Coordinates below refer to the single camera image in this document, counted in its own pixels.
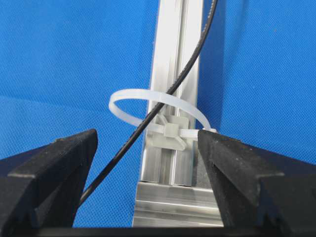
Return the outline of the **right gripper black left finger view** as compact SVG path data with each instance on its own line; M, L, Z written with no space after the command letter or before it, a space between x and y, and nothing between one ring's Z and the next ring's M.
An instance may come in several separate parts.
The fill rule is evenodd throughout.
M90 129L0 161L0 228L71 227L97 151Z

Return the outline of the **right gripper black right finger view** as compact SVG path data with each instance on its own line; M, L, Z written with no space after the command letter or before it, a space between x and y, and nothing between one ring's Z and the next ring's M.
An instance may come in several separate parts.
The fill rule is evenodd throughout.
M226 227L315 228L315 165L206 130L198 150Z

